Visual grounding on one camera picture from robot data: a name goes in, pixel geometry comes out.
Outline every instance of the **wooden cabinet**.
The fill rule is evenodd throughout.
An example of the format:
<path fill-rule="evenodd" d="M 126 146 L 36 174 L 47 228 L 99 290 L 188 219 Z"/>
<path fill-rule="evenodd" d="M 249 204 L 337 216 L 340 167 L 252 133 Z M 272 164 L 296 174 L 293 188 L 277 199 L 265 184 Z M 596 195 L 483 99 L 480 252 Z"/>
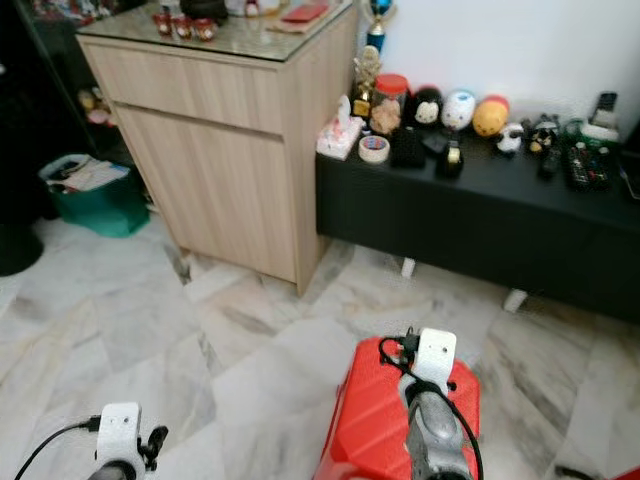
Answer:
<path fill-rule="evenodd" d="M 356 12 L 341 8 L 283 61 L 78 36 L 176 243 L 294 282 L 300 293 L 325 247 L 316 233 L 316 135 L 352 70 Z"/>

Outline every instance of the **red cup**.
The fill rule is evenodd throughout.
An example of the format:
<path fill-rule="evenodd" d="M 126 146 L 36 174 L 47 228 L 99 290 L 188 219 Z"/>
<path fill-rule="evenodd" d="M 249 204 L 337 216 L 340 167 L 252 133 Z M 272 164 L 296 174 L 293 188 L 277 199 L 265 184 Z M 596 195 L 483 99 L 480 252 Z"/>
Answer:
<path fill-rule="evenodd" d="M 199 18 L 194 22 L 198 38 L 202 42 L 210 42 L 216 33 L 216 24 L 210 18 Z"/>
<path fill-rule="evenodd" d="M 173 17 L 173 27 L 176 29 L 176 33 L 183 40 L 189 40 L 191 38 L 191 19 L 184 15 Z"/>
<path fill-rule="evenodd" d="M 168 13 L 155 13 L 153 22 L 156 24 L 160 35 L 171 35 L 171 15 Z"/>

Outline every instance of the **tape roll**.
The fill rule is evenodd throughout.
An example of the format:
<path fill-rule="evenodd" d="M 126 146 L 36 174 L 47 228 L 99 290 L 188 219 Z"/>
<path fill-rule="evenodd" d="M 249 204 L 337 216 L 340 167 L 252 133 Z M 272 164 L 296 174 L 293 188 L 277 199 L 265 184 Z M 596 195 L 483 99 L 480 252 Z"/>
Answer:
<path fill-rule="evenodd" d="M 367 163 L 382 163 L 389 157 L 389 142 L 386 138 L 372 135 L 360 139 L 358 153 L 360 158 Z"/>

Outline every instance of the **white wall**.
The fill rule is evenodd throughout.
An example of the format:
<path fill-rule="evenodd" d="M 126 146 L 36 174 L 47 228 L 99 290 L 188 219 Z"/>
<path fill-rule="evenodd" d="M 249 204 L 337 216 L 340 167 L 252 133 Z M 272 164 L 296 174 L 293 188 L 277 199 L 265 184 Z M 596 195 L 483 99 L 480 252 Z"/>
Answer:
<path fill-rule="evenodd" d="M 412 87 L 498 93 L 513 116 L 591 113 L 617 91 L 626 136 L 640 119 L 640 0 L 396 0 L 383 71 Z"/>

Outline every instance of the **green storage bin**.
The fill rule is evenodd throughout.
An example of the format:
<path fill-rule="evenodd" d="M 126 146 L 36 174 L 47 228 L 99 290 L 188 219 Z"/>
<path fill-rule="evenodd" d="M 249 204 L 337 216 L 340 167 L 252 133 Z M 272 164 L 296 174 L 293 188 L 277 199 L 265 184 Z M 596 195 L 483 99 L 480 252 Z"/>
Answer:
<path fill-rule="evenodd" d="M 65 155 L 38 175 L 46 181 L 63 165 L 82 157 L 85 155 Z M 105 237 L 131 236 L 149 221 L 149 211 L 131 170 L 126 176 L 87 192 L 49 194 L 65 222 L 82 225 Z"/>

